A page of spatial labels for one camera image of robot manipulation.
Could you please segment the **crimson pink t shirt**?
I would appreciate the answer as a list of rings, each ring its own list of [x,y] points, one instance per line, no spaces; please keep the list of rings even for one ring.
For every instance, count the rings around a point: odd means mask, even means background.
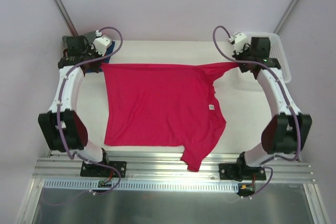
[[[181,146],[181,160],[198,172],[226,127],[214,82],[236,67],[233,62],[103,64],[109,106],[105,145]]]

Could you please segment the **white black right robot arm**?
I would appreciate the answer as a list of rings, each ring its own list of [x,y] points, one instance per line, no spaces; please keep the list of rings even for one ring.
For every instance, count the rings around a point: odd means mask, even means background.
[[[303,114],[289,94],[278,59],[270,57],[271,42],[267,37],[237,34],[232,44],[233,58],[242,73],[250,71],[262,87],[271,111],[271,120],[254,148],[242,152],[233,169],[239,181],[254,179],[262,165],[276,158],[294,161],[303,149],[312,118]]]

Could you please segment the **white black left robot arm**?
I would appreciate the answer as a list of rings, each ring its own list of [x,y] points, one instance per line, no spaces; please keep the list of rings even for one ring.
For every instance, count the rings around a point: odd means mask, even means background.
[[[99,31],[81,36],[63,36],[63,56],[58,62],[59,82],[55,97],[46,113],[38,116],[38,124],[50,150],[79,155],[87,163],[93,161],[92,170],[106,175],[110,163],[101,147],[88,138],[88,131],[76,108],[79,89],[86,72],[99,72],[113,41]]]

